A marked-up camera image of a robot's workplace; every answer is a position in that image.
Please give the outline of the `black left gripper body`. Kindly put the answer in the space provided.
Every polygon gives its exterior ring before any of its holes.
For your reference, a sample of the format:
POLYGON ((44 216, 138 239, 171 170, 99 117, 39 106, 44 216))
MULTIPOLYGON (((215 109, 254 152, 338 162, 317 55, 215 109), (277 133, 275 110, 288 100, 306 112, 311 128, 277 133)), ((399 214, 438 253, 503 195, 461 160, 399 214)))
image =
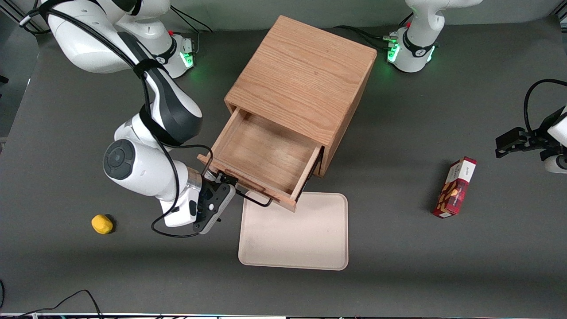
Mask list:
POLYGON ((540 125, 537 129, 532 129, 526 125, 527 147, 525 152, 541 150, 544 154, 555 154, 555 139, 551 137, 548 130, 552 125, 540 125))

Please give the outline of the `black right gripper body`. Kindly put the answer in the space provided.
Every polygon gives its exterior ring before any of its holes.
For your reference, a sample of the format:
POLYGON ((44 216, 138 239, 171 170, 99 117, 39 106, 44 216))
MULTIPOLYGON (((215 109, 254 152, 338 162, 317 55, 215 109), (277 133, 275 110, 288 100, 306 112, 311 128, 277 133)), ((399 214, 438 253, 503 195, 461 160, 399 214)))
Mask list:
POLYGON ((207 234, 235 194, 236 189, 232 184, 204 180, 197 202, 197 219, 193 222, 193 232, 207 234))

